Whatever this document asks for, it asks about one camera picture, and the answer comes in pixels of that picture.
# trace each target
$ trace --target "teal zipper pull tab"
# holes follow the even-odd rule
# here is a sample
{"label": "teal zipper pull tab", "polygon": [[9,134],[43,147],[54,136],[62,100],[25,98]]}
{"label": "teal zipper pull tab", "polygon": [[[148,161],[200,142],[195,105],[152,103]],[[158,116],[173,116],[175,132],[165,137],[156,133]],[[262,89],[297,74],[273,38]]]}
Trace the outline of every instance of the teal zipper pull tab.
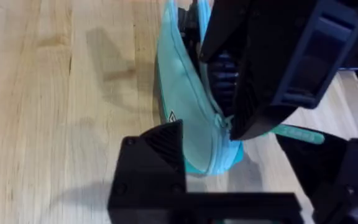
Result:
{"label": "teal zipper pull tab", "polygon": [[322,144],[325,140],[324,135],[321,133],[309,131],[303,128],[296,128],[285,124],[279,124],[277,127],[273,128],[271,132],[312,144]]}

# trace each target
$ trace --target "teal bag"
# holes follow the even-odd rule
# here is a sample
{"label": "teal bag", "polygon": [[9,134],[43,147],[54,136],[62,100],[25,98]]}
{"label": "teal bag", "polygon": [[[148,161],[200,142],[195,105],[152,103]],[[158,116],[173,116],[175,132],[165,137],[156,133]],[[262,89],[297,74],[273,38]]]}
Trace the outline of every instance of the teal bag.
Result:
{"label": "teal bag", "polygon": [[168,0],[156,61],[163,118],[171,122],[183,120],[187,172],[222,174],[242,160],[242,142],[230,140],[230,120],[222,116],[217,105],[212,105],[214,100],[210,93],[206,93],[207,85],[203,85],[198,77],[181,39],[177,14],[176,2]]}

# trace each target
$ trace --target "wood grain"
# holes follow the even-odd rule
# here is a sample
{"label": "wood grain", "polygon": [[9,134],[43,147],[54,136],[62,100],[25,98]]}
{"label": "wood grain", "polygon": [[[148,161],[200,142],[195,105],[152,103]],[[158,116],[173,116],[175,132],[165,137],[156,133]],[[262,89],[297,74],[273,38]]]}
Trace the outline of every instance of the wood grain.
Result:
{"label": "wood grain", "polygon": [[[124,136],[158,125],[154,57],[163,0],[0,0],[0,223],[109,223]],[[189,0],[180,1],[187,6]],[[288,123],[358,137],[358,82],[337,76],[319,108]],[[295,191],[272,135],[192,191]]]}

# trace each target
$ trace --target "wooden table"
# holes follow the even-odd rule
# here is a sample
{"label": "wooden table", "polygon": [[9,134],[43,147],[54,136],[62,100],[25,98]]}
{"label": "wooden table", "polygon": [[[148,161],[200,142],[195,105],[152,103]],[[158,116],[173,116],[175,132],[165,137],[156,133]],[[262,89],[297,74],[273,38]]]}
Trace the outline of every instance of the wooden table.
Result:
{"label": "wooden table", "polygon": [[[0,223],[109,223],[121,139],[159,124],[154,57],[163,0],[0,0]],[[358,82],[337,76],[288,123],[358,137]],[[295,191],[272,135],[192,191]]]}

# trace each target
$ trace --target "black 3d-printed part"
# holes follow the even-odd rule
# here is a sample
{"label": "black 3d-printed part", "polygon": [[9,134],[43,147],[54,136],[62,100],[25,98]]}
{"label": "black 3d-printed part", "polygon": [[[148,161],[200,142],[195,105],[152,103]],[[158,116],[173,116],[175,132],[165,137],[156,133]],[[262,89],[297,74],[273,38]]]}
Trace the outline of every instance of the black 3d-printed part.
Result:
{"label": "black 3d-printed part", "polygon": [[231,138],[317,107],[357,37],[358,11],[335,0],[215,1],[200,60],[239,65]]}
{"label": "black 3d-printed part", "polygon": [[233,115],[238,65],[229,54],[218,55],[208,63],[209,86],[216,103],[227,117]]}
{"label": "black 3d-printed part", "polygon": [[322,145],[283,136],[277,140],[314,206],[314,221],[358,223],[358,139],[319,133]]}
{"label": "black 3d-printed part", "polygon": [[188,193],[181,139],[176,121],[122,141],[108,201],[113,224],[302,223],[294,194]]}

